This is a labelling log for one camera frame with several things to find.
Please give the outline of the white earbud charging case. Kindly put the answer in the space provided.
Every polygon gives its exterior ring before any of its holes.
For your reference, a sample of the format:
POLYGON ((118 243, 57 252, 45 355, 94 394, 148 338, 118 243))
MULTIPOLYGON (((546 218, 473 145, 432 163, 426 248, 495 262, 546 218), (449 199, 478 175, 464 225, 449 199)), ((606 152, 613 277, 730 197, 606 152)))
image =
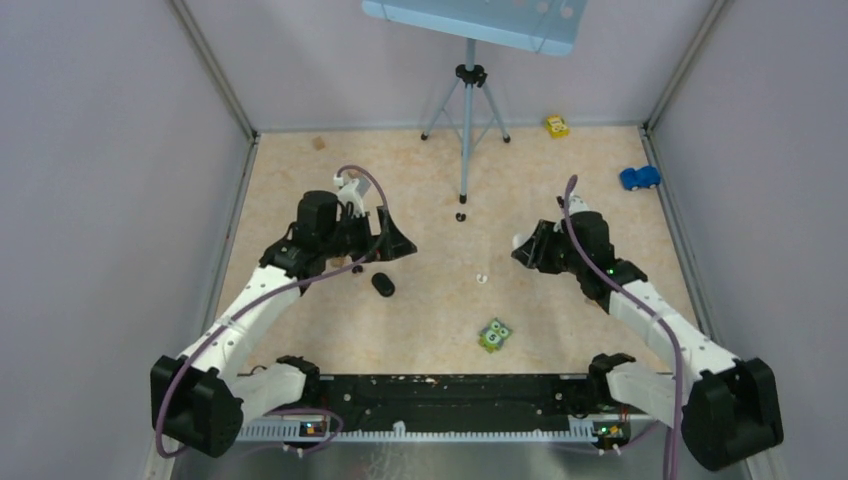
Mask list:
POLYGON ((519 249, 530 239, 529 235, 517 233, 512 238, 512 248, 519 249))

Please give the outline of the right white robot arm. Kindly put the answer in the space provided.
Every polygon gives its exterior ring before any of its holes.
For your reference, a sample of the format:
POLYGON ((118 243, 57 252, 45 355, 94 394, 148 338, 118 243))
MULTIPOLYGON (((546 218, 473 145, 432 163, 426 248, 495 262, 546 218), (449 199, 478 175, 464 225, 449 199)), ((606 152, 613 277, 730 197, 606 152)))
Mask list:
POLYGON ((664 377, 629 354, 598 354, 586 397, 600 412, 633 406, 676 431, 709 471, 724 469, 784 441, 776 378, 759 358, 744 360, 677 312, 647 275, 616 255, 609 226, 595 211, 541 220, 517 235, 511 256, 544 274, 569 273, 581 292, 627 325, 672 369, 664 377))

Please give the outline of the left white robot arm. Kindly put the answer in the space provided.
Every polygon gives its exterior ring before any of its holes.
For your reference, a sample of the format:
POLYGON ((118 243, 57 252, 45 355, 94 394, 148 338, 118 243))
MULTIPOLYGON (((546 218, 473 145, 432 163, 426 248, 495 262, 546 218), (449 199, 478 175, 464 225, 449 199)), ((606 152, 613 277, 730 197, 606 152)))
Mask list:
POLYGON ((319 404, 319 368, 285 356, 258 373, 242 368, 278 318, 307 289, 354 267, 416 253, 394 225, 389 206, 376 209, 378 234, 352 193, 312 190, 297 218, 260 256, 225 312, 177 357, 162 356, 150 371, 152 427, 158 454, 174 458, 165 439, 209 457, 222 456, 241 427, 278 407, 308 413, 319 404))

